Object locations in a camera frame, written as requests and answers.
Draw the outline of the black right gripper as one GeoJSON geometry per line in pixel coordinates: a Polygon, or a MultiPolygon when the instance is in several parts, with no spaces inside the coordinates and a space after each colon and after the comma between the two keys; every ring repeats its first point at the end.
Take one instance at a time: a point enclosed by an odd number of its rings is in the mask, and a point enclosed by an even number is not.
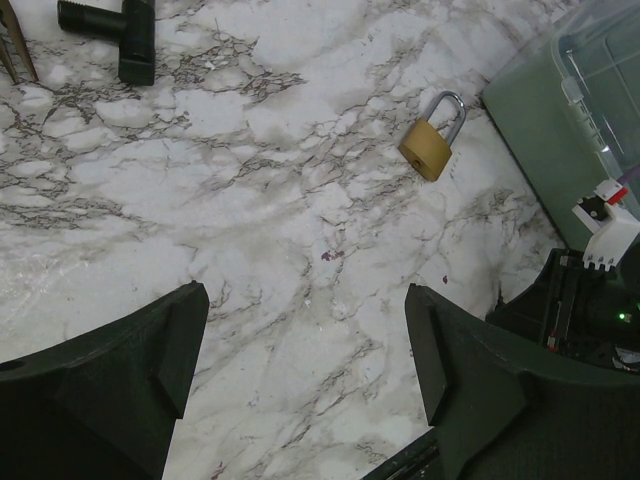
{"type": "Polygon", "coordinates": [[[553,249],[535,281],[486,322],[561,356],[639,371],[639,249],[609,271],[585,267],[582,253],[553,249]]]}

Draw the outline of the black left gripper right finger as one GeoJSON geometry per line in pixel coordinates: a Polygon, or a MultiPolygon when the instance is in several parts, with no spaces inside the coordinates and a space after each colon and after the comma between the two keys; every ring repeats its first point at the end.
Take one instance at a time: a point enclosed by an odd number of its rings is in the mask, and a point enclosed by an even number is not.
{"type": "Polygon", "coordinates": [[[635,479],[639,380],[551,353],[411,285],[405,315],[447,479],[635,479]]]}

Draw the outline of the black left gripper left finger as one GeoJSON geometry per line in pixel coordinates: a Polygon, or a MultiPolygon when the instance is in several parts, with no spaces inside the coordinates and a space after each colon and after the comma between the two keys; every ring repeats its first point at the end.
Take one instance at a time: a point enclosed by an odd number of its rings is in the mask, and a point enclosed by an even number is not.
{"type": "Polygon", "coordinates": [[[209,298],[185,284],[1,365],[4,479],[159,479],[184,416],[209,298]]]}

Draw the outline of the brass padlock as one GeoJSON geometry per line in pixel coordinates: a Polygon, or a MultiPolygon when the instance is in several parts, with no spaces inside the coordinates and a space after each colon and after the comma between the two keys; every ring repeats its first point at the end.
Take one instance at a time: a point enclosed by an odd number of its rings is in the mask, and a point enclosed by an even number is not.
{"type": "Polygon", "coordinates": [[[451,145],[464,125],[466,116],[466,105],[463,99],[455,92],[442,91],[404,136],[398,147],[400,153],[427,181],[435,182],[443,173],[452,155],[451,145]],[[445,99],[452,102],[456,115],[449,132],[446,136],[442,136],[429,123],[429,120],[445,99]]]}

